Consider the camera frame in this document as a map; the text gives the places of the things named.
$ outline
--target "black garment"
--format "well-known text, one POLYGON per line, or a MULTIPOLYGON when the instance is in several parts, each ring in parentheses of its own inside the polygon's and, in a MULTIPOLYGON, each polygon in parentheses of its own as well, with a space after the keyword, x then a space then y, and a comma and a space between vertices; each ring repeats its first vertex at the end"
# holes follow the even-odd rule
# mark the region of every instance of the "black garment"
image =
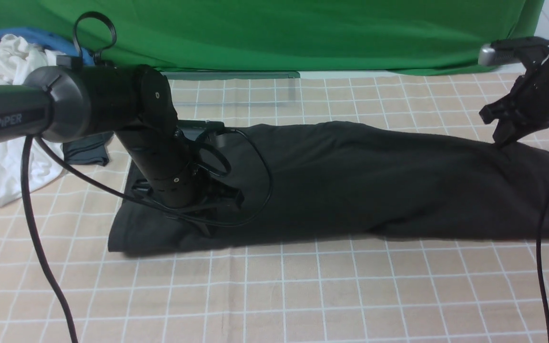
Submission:
POLYGON ((112 137, 113 132, 108 132, 64 143, 64 161, 70 165, 96 164, 104 167, 109 163, 105 144, 112 137))
MULTIPOLYGON (((111 252, 143 254, 376 234, 395 239, 532 240, 549 189, 549 152, 514 143, 497 150, 455 137, 379 130, 346 122, 242 129, 274 172, 274 192, 250 224, 205 238, 159 211, 124 202, 111 252)), ((244 218, 268 179, 252 148, 230 135, 221 149, 240 187, 244 218)), ((127 191, 140 173, 133 165, 127 191)), ((549 238, 549 219, 545 237, 549 238)))

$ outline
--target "green screen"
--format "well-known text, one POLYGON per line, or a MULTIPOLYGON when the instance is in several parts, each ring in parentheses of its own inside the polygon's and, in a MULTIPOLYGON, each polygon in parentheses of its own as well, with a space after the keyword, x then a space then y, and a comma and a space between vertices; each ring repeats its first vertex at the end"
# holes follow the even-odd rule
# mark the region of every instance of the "green screen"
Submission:
MULTIPOLYGON (((0 29, 70 38, 85 11, 111 18, 105 57, 164 70, 478 72, 479 48, 533 35, 543 0, 0 0, 0 29)), ((80 25, 95 49, 109 31, 80 25)))

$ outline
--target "blue cloth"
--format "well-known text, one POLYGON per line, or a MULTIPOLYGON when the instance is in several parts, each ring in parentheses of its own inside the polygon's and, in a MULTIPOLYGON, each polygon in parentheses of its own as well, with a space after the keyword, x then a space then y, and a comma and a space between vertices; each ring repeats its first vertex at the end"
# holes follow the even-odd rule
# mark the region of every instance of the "blue cloth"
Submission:
MULTIPOLYGON (((18 37, 23 37, 26 41, 33 44, 39 44, 48 50, 60 51, 65 55, 78 56, 76 47, 72 42, 64 39, 54 33, 37 29, 37 28, 8 28, 0 30, 0 40, 4 35, 12 34, 18 37)), ((94 65, 92 53, 85 48, 82 48, 83 63, 85 65, 94 65)))

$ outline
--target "robotic arm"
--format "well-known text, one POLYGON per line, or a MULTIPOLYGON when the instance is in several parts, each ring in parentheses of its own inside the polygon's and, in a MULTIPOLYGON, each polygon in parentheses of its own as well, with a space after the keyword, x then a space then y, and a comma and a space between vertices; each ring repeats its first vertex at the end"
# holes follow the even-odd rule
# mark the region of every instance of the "robotic arm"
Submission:
POLYGON ((498 119, 493 134, 501 147, 549 128, 549 41, 539 37, 496 41, 482 47, 479 63, 501 65, 521 61, 527 72, 510 93, 480 111, 485 124, 498 119))
MULTIPOLYGON (((58 66, 31 72, 24 85, 0 86, 0 142, 39 135, 66 143, 113 131, 145 177, 133 187, 137 198, 207 220, 216 208, 240 208, 242 192, 212 177, 226 176, 229 163, 204 143, 226 133, 222 123, 178 120, 168 80, 151 67, 83 67, 78 58, 59 56, 58 66), (200 150, 225 171, 207 165, 200 150)), ((206 236, 215 229, 194 224, 206 236)))

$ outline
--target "grid mat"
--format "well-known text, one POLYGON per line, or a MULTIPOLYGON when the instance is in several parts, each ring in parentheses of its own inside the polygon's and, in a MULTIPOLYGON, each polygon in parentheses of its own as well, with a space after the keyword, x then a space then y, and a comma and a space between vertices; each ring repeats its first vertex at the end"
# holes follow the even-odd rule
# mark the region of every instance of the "grid mat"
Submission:
MULTIPOLYGON (((344 120, 491 141, 478 111, 516 74, 173 81, 182 119, 344 120)), ((549 150, 549 130, 525 143, 549 150)), ((122 190, 129 157, 79 170, 122 190)), ((33 194, 83 343, 544 342, 529 243, 342 239, 126 259, 106 252, 120 201, 67 174, 33 194)), ((549 293, 549 243, 543 248, 549 293)), ((68 341, 21 202, 0 209, 0 342, 68 341)))

